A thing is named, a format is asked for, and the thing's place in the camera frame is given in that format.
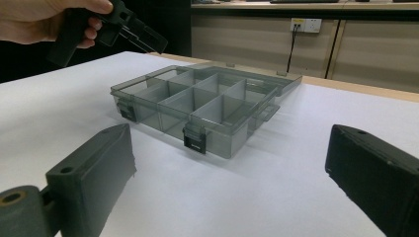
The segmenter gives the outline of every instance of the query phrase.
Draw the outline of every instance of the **wall outlet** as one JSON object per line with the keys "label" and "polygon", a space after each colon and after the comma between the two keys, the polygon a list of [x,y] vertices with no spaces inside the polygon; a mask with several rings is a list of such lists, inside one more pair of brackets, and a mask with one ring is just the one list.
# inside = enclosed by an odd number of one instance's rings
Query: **wall outlet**
{"label": "wall outlet", "polygon": [[294,28],[295,25],[298,26],[298,28],[296,29],[297,32],[304,32],[305,19],[302,19],[302,18],[291,18],[290,31],[293,32],[293,28]]}
{"label": "wall outlet", "polygon": [[320,33],[321,19],[305,19],[304,31],[306,33]]}

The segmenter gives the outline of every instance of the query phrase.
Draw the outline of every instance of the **gray plastic part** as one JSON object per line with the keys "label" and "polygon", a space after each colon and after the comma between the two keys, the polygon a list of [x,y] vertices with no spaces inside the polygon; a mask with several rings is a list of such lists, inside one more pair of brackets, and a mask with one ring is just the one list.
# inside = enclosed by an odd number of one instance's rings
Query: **gray plastic part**
{"label": "gray plastic part", "polygon": [[37,187],[21,186],[0,194],[0,236],[54,236]]}
{"label": "gray plastic part", "polygon": [[49,170],[50,196],[66,217],[62,236],[99,236],[135,171],[127,124],[102,130]]}
{"label": "gray plastic part", "polygon": [[102,130],[46,173],[0,194],[0,236],[97,237],[135,173],[128,124]]}

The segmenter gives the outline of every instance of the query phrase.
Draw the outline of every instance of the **white table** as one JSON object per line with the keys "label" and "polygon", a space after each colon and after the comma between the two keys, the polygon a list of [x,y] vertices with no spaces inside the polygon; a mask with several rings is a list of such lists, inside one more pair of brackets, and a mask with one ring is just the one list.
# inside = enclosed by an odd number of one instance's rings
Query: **white table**
{"label": "white table", "polygon": [[[125,52],[0,84],[0,191],[44,174],[100,130],[128,122],[110,88],[169,65]],[[101,236],[382,237],[324,171],[331,126],[419,157],[419,103],[301,84],[232,159],[130,123],[137,173]]]}

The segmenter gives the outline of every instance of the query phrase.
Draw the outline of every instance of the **black latch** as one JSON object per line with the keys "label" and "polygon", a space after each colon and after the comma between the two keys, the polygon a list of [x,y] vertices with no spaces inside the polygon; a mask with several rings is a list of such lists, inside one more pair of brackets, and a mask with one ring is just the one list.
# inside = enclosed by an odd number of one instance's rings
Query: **black latch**
{"label": "black latch", "polygon": [[207,135],[206,129],[201,126],[186,124],[183,128],[184,145],[193,150],[206,154],[207,151]]}
{"label": "black latch", "polygon": [[117,102],[117,107],[120,109],[121,116],[123,116],[123,118],[137,122],[135,110],[133,106],[128,104],[128,102],[119,100]]}

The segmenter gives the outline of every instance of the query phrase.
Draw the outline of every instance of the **hole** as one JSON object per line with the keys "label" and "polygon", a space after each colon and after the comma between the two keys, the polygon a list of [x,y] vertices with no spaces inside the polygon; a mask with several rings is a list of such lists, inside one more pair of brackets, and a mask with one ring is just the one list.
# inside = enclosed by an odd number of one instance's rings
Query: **hole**
{"label": "hole", "polygon": [[73,168],[65,167],[64,169],[61,170],[61,174],[70,173],[71,171],[73,171]]}
{"label": "hole", "polygon": [[19,193],[10,194],[9,196],[4,197],[2,202],[3,203],[10,203],[14,200],[19,199],[20,197],[21,197],[21,194],[19,194]]}

